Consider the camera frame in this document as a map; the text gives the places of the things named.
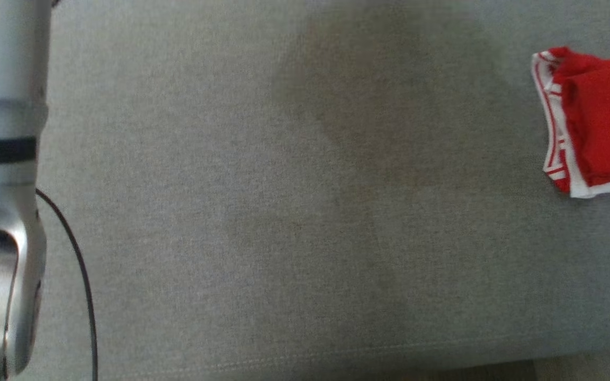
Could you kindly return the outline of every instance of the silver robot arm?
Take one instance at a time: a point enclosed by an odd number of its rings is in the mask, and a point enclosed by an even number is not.
[[[0,379],[27,366],[46,265],[34,197],[51,0],[0,0]]]

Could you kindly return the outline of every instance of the floor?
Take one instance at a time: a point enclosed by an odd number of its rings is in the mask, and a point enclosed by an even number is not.
[[[370,378],[368,381],[372,379],[379,381],[610,381],[610,352],[444,372],[418,372]]]

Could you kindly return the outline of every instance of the red and white clothing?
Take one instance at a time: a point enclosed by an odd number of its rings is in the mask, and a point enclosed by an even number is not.
[[[548,123],[544,171],[571,197],[610,193],[610,60],[554,48],[533,55]]]

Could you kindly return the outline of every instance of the black cable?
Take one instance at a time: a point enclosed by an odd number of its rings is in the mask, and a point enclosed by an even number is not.
[[[56,203],[51,200],[50,197],[46,195],[46,193],[37,189],[37,196],[41,197],[46,203],[49,204],[49,207],[53,209],[53,211],[58,216],[62,227],[65,228],[65,232],[67,233],[67,237],[70,238],[70,243],[72,243],[72,248],[75,249],[75,254],[77,254],[77,262],[79,262],[79,268],[82,270],[82,278],[84,280],[84,290],[86,292],[86,304],[88,306],[89,311],[89,325],[91,328],[91,355],[93,360],[93,380],[97,381],[97,333],[95,330],[95,312],[93,306],[93,294],[91,293],[91,282],[89,282],[89,273],[86,270],[86,264],[84,263],[84,258],[82,256],[82,251],[79,248],[79,244],[77,243],[77,238],[75,238],[75,234],[72,232],[70,228],[70,224],[68,224],[65,216],[60,211],[60,208],[56,205]]]

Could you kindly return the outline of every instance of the gray couch cushion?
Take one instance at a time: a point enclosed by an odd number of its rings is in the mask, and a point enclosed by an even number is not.
[[[314,379],[610,348],[610,195],[542,172],[532,53],[610,0],[67,0],[40,185],[104,379]],[[89,376],[49,210],[22,379]]]

